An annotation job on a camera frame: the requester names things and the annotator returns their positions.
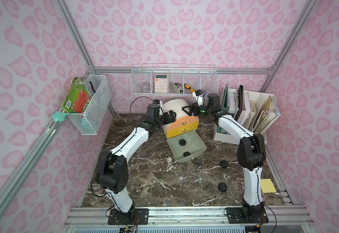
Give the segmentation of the yellow drawer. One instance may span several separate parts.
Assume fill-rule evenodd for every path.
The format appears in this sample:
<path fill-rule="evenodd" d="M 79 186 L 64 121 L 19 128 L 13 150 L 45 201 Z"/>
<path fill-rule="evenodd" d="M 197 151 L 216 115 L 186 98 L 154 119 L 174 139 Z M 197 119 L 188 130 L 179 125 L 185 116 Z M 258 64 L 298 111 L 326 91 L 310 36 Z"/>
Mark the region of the yellow drawer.
<path fill-rule="evenodd" d="M 183 128 L 183 129 L 179 129 L 178 128 L 178 129 L 174 129 L 174 130 L 167 130 L 166 131 L 166 137 L 167 138 L 173 138 L 173 137 L 182 135 L 182 134 L 187 133 L 187 132 L 190 132 L 190 131 L 186 131 L 185 128 Z"/>

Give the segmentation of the orange top drawer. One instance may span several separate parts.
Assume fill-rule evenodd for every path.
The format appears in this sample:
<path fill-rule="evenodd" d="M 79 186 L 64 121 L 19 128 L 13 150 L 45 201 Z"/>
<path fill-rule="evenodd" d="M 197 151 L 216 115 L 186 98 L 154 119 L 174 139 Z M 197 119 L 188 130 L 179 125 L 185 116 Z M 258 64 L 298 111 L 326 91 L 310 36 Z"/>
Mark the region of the orange top drawer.
<path fill-rule="evenodd" d="M 196 130 L 199 126 L 199 118 L 197 116 L 182 116 L 176 119 L 175 122 L 163 126 L 164 131 L 183 129 L 186 131 Z"/>

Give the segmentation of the white round drawer cabinet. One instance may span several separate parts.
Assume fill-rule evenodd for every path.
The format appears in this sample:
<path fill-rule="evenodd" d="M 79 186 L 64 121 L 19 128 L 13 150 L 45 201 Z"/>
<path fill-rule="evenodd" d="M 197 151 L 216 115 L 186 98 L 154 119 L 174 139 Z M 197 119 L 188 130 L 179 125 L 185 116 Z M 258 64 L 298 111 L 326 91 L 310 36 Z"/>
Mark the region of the white round drawer cabinet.
<path fill-rule="evenodd" d="M 170 110 L 176 113 L 176 119 L 179 117 L 186 116 L 187 114 L 182 110 L 182 107 L 188 106 L 189 104 L 184 99 L 174 99 L 163 104 L 162 109 L 165 112 Z"/>

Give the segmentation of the grey bottom drawer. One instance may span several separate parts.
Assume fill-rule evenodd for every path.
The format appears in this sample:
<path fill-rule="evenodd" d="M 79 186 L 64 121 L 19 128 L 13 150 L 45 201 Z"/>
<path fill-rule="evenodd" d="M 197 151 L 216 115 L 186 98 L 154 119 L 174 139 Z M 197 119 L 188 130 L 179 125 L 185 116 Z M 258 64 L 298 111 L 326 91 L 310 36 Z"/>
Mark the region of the grey bottom drawer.
<path fill-rule="evenodd" d="M 184 146 L 179 144 L 179 141 L 184 139 L 187 143 Z M 207 149 L 207 146 L 199 137 L 195 130 L 184 133 L 182 135 L 169 138 L 167 143 L 171 149 L 171 152 L 178 163 L 189 162 L 195 158 L 201 156 Z M 184 157 L 184 152 L 190 152 L 190 156 Z"/>

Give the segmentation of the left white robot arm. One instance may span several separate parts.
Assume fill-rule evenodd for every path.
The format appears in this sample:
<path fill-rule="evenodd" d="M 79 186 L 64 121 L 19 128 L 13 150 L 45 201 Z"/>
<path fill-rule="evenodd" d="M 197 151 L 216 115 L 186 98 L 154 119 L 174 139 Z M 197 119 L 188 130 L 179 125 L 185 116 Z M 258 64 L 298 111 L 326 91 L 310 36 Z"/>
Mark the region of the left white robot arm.
<path fill-rule="evenodd" d="M 134 202 L 126 188 L 129 179 L 128 162 L 160 127 L 175 121 L 176 113 L 172 110 L 165 112 L 155 100 L 149 104 L 144 120 L 138 123 L 132 133 L 117 147 L 102 151 L 98 157 L 93 178 L 113 202 L 115 213 L 128 221 L 136 215 Z"/>

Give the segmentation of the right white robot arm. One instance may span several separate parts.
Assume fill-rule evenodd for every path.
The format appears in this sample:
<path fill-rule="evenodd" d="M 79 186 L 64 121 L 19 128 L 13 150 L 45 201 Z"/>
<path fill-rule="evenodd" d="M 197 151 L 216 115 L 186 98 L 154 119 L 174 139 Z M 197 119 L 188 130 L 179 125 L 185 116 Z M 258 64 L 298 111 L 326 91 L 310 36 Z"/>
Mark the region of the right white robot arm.
<path fill-rule="evenodd" d="M 214 123 L 226 130 L 239 143 L 237 161 L 244 172 L 242 216 L 247 221 L 263 216 L 265 206 L 261 191 L 261 173 L 266 160 L 264 137 L 244 128 L 232 115 L 222 110 L 218 94 L 206 94 L 205 91 L 197 90 L 192 96 L 196 103 L 185 106 L 182 110 L 189 116 L 211 115 Z"/>

